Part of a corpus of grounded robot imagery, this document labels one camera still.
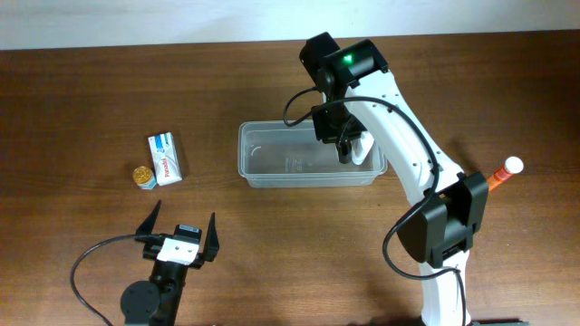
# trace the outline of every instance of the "wooden table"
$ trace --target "wooden table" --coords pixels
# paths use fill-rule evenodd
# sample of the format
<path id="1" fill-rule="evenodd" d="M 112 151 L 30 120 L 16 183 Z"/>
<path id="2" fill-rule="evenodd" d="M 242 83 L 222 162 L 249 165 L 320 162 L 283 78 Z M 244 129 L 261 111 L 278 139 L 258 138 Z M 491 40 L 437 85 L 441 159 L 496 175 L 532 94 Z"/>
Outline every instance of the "wooden table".
<path id="1" fill-rule="evenodd" d="M 467 271 L 476 320 L 580 324 L 580 33 L 373 39 L 405 99 L 467 172 L 526 168 L 490 195 Z M 341 40 L 341 46 L 354 40 Z M 254 189 L 237 173 L 244 121 L 280 120 L 312 85 L 304 42 L 179 44 L 0 53 L 0 324 L 99 325 L 69 269 L 90 245 L 134 232 L 158 199 L 157 232 L 206 228 L 221 250 L 190 271 L 179 325 L 364 325 L 416 318 L 421 285 L 391 271 L 382 239 L 408 208 L 392 170 L 369 187 Z M 297 117 L 318 103 L 309 94 Z M 139 190 L 146 137 L 172 131 L 183 182 Z M 87 300 L 122 324 L 119 300 L 152 263 L 112 244 L 84 262 Z M 394 261 L 416 263 L 398 241 Z"/>

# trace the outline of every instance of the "cable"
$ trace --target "cable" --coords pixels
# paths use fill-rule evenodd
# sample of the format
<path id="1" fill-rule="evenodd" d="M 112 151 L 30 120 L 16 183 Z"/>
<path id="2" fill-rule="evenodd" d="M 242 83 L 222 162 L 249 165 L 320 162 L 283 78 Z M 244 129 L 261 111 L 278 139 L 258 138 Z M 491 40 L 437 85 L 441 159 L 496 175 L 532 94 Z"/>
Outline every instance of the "cable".
<path id="1" fill-rule="evenodd" d="M 115 236 L 111 239 L 99 242 L 98 244 L 92 246 L 87 251 L 82 253 L 81 256 L 72 265 L 71 275 L 69 278 L 69 280 L 71 282 L 72 291 L 74 292 L 74 295 L 76 296 L 76 298 L 79 299 L 79 301 L 82 303 L 83 306 L 85 306 L 88 310 L 90 310 L 92 313 L 96 314 L 99 318 L 101 318 L 105 324 L 112 326 L 112 323 L 102 313 L 100 313 L 99 311 L 94 309 L 94 307 L 92 307 L 86 300 L 84 300 L 82 295 L 79 293 L 79 290 L 77 290 L 76 284 L 74 283 L 74 274 L 76 273 L 77 267 L 79 267 L 79 264 L 81 263 L 81 261 L 84 258 L 86 258 L 86 256 L 88 256 L 90 253 L 101 248 L 104 245 L 108 245 L 108 244 L 111 244 L 113 242 L 117 242 L 120 240 L 127 240 L 127 239 L 145 240 L 145 239 L 159 238 L 159 237 L 162 238 L 162 235 L 120 235 L 120 236 Z"/>
<path id="2" fill-rule="evenodd" d="M 287 104 L 284 110 L 284 113 L 286 113 L 288 111 L 288 107 L 290 106 L 290 104 L 292 103 L 293 100 L 295 100 L 297 97 L 299 97 L 300 95 L 309 92 L 309 90 L 304 90 L 301 91 L 300 93 L 296 94 Z M 433 165 L 433 168 L 431 169 L 431 173 L 433 174 L 433 183 L 431 184 L 431 187 L 429 188 L 429 191 L 427 192 L 427 194 L 425 195 L 425 197 L 418 202 L 417 204 L 413 205 L 398 221 L 397 223 L 395 223 L 395 225 L 391 228 L 391 230 L 389 231 L 389 233 L 387 233 L 387 235 L 385 236 L 383 242 L 382 242 L 382 255 L 384 256 L 384 260 L 387 262 L 387 264 L 392 268 L 393 271 L 395 271 L 395 273 L 406 277 L 408 279 L 411 280 L 417 280 L 417 281 L 427 281 L 427 280 L 432 280 L 436 277 L 442 276 L 445 273 L 454 273 L 458 283 L 459 283 L 459 290 L 460 290 L 460 295 L 461 295 L 461 305 L 462 305 L 462 322 L 461 322 L 461 326 L 465 326 L 466 323 L 466 319 L 467 319 L 467 303 L 466 303 L 466 297 L 465 297 L 465 288 L 463 286 L 463 280 L 461 279 L 461 270 L 457 269 L 457 268 L 452 268 L 452 267 L 446 267 L 443 268 L 442 270 L 440 270 L 439 272 L 433 273 L 433 274 L 429 274 L 429 275 L 414 275 L 414 274 L 410 274 L 410 273 L 406 273 L 403 270 L 401 270 L 399 267 L 397 267 L 397 265 L 394 264 L 394 262 L 391 260 L 391 258 L 389 257 L 389 253 L 387 250 L 387 247 L 389 245 L 389 241 L 391 241 L 392 236 L 397 233 L 397 231 L 405 224 L 407 223 L 415 214 L 417 214 L 420 210 L 422 210 L 425 205 L 427 204 L 427 202 L 433 198 L 436 193 L 437 193 L 437 186 L 439 185 L 439 179 L 440 179 L 440 171 L 439 171 L 439 163 L 437 161 L 437 157 L 435 156 L 435 153 L 433 152 L 433 149 L 431 148 L 429 142 L 427 141 L 427 139 L 425 139 L 425 136 L 423 135 L 423 133 L 421 132 L 421 130 L 419 129 L 419 127 L 417 127 L 417 125 L 415 124 L 415 122 L 409 118 L 409 116 L 407 114 L 405 114 L 401 109 L 399 109 L 398 106 L 385 101 L 385 100 L 381 100 L 381 99 L 377 99 L 377 98 L 373 98 L 373 97 L 367 97 L 367 96 L 355 96 L 355 97 L 349 97 L 349 98 L 343 98 L 343 99 L 339 99 L 339 100 L 334 100 L 334 101 L 328 101 L 326 103 L 323 103 L 319 106 L 317 106 L 316 108 L 310 110 L 308 113 L 306 113 L 304 116 L 302 116 L 300 119 L 296 120 L 295 122 L 288 124 L 287 120 L 285 120 L 286 126 L 288 127 L 293 127 L 295 125 L 297 125 L 298 123 L 306 120 L 308 117 L 316 114 L 317 112 L 320 112 L 322 110 L 327 110 L 327 109 L 331 109 L 333 106 L 335 106 L 336 104 L 342 104 L 342 103 L 346 103 L 346 102 L 353 102 L 353 101 L 368 101 L 368 102 L 374 102 L 377 104 L 381 104 L 384 105 L 385 107 L 388 108 L 389 112 L 394 111 L 395 113 L 397 113 L 403 120 L 405 120 L 405 122 L 407 122 L 407 124 L 409 125 L 409 127 L 411 127 L 411 129 L 413 129 L 413 131 L 415 132 L 415 134 L 417 135 L 417 137 L 419 138 L 420 142 L 423 144 L 423 147 L 425 148 L 425 150 L 427 151 L 427 154 L 429 155 L 429 158 L 431 160 L 431 163 Z"/>
<path id="3" fill-rule="evenodd" d="M 310 117 L 312 115 L 312 112 L 308 112 L 306 113 L 302 118 L 294 121 L 294 122 L 288 122 L 288 108 L 290 107 L 290 104 L 292 104 L 292 102 L 294 100 L 296 100 L 297 98 L 301 97 L 302 95 L 311 92 L 311 91 L 316 91 L 316 87 L 311 87 L 309 89 L 303 90 L 303 91 L 299 91 L 295 96 L 292 97 L 292 99 L 290 99 L 290 101 L 288 101 L 288 103 L 286 104 L 286 106 L 284 107 L 284 111 L 282 112 L 282 120 L 284 121 L 284 124 L 288 127 L 293 127 L 297 124 L 299 124 L 300 122 L 308 119 L 308 117 Z"/>

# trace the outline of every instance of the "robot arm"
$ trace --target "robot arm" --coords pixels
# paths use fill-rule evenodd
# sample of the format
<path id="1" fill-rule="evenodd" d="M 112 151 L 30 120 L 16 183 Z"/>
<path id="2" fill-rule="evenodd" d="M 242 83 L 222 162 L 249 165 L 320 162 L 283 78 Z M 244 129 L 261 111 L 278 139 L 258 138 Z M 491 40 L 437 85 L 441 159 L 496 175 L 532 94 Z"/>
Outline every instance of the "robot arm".
<path id="1" fill-rule="evenodd" d="M 420 263 L 421 275 L 451 267 L 461 270 L 465 280 L 473 234 L 481 226 L 487 201 L 486 179 L 480 173 L 466 177 L 437 146 L 404 101 L 387 62 L 370 41 L 341 50 L 329 34 L 321 34 L 306 42 L 300 59 L 316 89 L 327 99 L 325 107 L 338 100 L 331 109 L 313 108 L 312 115 L 316 137 L 325 143 L 334 142 L 341 162 L 362 163 L 376 142 L 391 162 L 412 206 L 423 200 L 433 185 L 433 169 L 439 169 L 435 189 L 438 196 L 429 198 L 397 234 L 406 251 Z M 433 167 L 417 132 L 400 114 L 373 101 L 340 102 L 361 97 L 398 107 L 429 143 L 438 166 Z M 452 273 L 423 282 L 423 298 L 421 317 L 426 325 L 461 324 L 459 284 Z M 467 324 L 469 315 L 465 313 Z"/>

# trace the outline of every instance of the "glue stick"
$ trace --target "glue stick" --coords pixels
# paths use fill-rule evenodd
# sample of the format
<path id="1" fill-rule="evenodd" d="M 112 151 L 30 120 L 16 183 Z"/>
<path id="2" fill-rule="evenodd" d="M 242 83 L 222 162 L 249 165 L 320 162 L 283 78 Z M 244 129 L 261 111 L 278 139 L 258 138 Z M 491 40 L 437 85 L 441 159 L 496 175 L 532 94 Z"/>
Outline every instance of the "glue stick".
<path id="1" fill-rule="evenodd" d="M 516 157 L 506 159 L 506 163 L 499 168 L 493 176 L 488 177 L 489 191 L 495 189 L 511 176 L 521 172 L 524 169 L 524 162 Z"/>

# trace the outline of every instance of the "green light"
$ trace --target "green light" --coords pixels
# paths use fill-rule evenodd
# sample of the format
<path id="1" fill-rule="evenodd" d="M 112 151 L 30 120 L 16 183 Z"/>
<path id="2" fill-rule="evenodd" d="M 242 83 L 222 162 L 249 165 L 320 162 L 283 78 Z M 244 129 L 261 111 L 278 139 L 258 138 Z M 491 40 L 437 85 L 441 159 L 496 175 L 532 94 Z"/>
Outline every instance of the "green light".
<path id="1" fill-rule="evenodd" d="M 344 61 L 345 63 L 353 63 L 353 55 L 352 55 L 352 54 L 346 54 L 346 55 L 343 57 L 343 61 Z"/>

